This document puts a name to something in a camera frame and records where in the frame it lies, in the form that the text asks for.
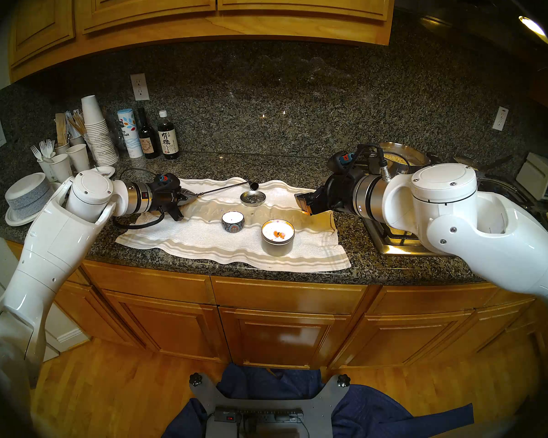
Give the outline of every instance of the plastic fork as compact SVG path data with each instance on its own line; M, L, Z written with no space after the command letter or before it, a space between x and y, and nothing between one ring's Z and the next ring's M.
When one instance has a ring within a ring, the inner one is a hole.
M38 150L37 146L33 144L30 149L33 151L33 155L37 158L37 161L42 161L41 152Z

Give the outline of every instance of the white towel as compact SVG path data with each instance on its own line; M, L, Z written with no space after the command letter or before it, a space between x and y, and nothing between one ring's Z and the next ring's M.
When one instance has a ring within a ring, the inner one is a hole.
M185 180L180 184L200 193L243 182L239 177L228 180ZM244 206L240 194L248 190L241 185L197 198L181 207L182 221L166 215L159 224L145 229L128 230L116 242L136 249L160 248L186 259L210 259L219 263L245 262L262 270L314 271L343 270L351 267L345 250L339 245L332 212L316 216L304 214L295 201L295 193L313 190L295 188L280 180L260 184L266 201L257 207ZM230 210L242 212L244 228L230 234L221 225L221 216ZM153 221L157 216L144 213L137 224ZM292 250L282 257L271 256L262 249L261 229L264 222L281 218L295 228Z

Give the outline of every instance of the metal pot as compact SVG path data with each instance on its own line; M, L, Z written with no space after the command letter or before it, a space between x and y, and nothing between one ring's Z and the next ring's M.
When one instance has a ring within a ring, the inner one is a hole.
M441 163L440 159L434 154L424 154L408 145L400 143L380 143L385 152L393 152L394 154L405 158L410 163L410 169L406 163L399 163L389 159L390 154L386 154L387 168L392 176L396 174L412 174L430 164ZM372 156L368 159L369 172L371 174L379 174L379 165L377 157L372 152Z

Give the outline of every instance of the dark glass bottle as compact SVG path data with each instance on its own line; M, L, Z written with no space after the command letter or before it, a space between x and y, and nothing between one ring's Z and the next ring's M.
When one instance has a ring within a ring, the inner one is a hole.
M166 110L158 112L158 137L161 141L162 153L167 160L174 160L180 155L179 144L176 142L175 125L169 119Z
M138 136L140 137L140 145L142 146L144 156L148 159L158 157L161 154L158 148L158 137L154 129L146 121L144 108L138 108L138 120L140 121Z

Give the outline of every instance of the dark blue fabric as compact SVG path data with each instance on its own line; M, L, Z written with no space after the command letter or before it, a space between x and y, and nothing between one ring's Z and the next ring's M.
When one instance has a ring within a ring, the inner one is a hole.
M217 389L234 399L312 399L323 387L319 370L227 366ZM163 438L201 438L207 413L191 399ZM428 438L473 423L473 405L414 417L386 394L351 385L331 418L334 438Z

